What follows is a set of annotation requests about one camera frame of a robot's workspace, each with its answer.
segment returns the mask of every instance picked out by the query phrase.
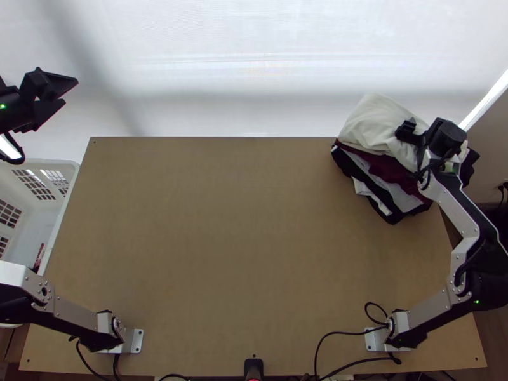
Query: white laundry basket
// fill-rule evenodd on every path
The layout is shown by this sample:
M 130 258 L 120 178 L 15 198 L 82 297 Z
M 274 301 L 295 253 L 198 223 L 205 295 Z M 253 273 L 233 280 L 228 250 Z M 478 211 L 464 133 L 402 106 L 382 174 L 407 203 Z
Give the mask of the white laundry basket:
M 78 171 L 73 161 L 0 164 L 0 260 L 44 274 Z

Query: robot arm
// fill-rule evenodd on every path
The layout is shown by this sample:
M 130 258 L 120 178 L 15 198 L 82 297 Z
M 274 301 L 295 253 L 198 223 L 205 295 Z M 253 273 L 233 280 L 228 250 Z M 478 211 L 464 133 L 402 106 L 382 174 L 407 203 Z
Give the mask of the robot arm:
M 91 352 L 139 353 L 143 330 L 111 311 L 93 312 L 62 298 L 26 266 L 0 261 L 0 323 L 34 323 L 79 338 Z
M 462 192 L 456 153 L 466 134 L 449 121 L 437 119 L 418 152 L 418 189 L 438 203 L 462 240 L 451 252 L 450 273 L 441 290 L 408 310 L 395 310 L 386 330 L 366 335 L 369 351 L 408 351 L 427 333 L 472 311 L 508 304 L 508 253 L 495 226 Z

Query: white cloth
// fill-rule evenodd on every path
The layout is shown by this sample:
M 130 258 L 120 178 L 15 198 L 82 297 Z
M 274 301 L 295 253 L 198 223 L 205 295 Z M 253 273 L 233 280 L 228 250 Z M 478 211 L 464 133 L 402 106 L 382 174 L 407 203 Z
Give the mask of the white cloth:
M 348 152 L 346 150 L 342 150 L 342 152 L 347 154 L 351 160 L 354 161 L 356 166 L 364 171 L 365 174 L 376 183 L 376 185 L 389 192 L 392 196 L 393 202 L 403 213 L 408 213 L 414 208 L 423 205 L 423 202 L 421 202 L 419 198 L 407 194 L 399 184 L 386 182 L 382 178 L 369 173 L 370 163 L 368 161 L 362 159 L 356 154 L 353 154 L 352 152 Z
M 379 210 L 383 212 L 386 216 L 392 214 L 392 211 L 388 209 L 388 207 L 383 203 L 383 201 L 379 200 L 379 198 L 374 193 L 372 193 L 367 184 L 361 182 L 357 178 L 354 177 L 351 178 L 353 179 L 354 182 L 354 191 L 356 194 L 372 198 L 372 200 L 374 200 L 377 203 Z
M 421 135 L 429 125 L 401 104 L 381 94 L 367 94 L 349 114 L 338 140 L 370 154 L 389 155 L 411 172 L 417 171 L 416 147 L 395 136 L 404 120 L 414 117 L 415 134 Z

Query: brown tabletop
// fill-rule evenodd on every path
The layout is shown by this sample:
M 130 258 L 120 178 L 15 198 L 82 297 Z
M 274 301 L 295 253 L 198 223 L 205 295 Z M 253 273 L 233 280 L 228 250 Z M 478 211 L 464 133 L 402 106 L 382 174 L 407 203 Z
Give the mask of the brown tabletop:
M 124 375 L 242 375 L 253 354 L 267 375 L 310 373 L 323 334 L 372 326 L 367 301 L 391 311 L 430 297 L 450 262 L 438 207 L 387 224 L 332 140 L 92 138 L 46 276 L 145 330 Z M 363 337 L 330 337 L 319 372 L 371 356 Z M 472 315 L 399 357 L 346 373 L 486 366 Z M 111 372 L 111 355 L 86 358 Z M 66 335 L 37 326 L 20 367 L 87 372 Z

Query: pile of clothes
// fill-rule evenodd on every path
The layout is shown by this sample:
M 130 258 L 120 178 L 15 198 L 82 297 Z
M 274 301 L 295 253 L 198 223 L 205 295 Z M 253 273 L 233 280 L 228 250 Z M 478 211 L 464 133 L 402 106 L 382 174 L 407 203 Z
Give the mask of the pile of clothes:
M 367 94 L 347 118 L 331 147 L 337 165 L 353 179 L 356 193 L 366 196 L 390 224 L 426 211 L 432 204 L 418 191 L 417 147 L 396 137 L 397 128 L 409 120 L 416 124 L 415 135 L 429 128 L 393 99 Z M 474 172 L 472 163 L 479 156 L 467 148 L 466 142 L 458 157 L 462 163 L 460 177 L 467 185 Z

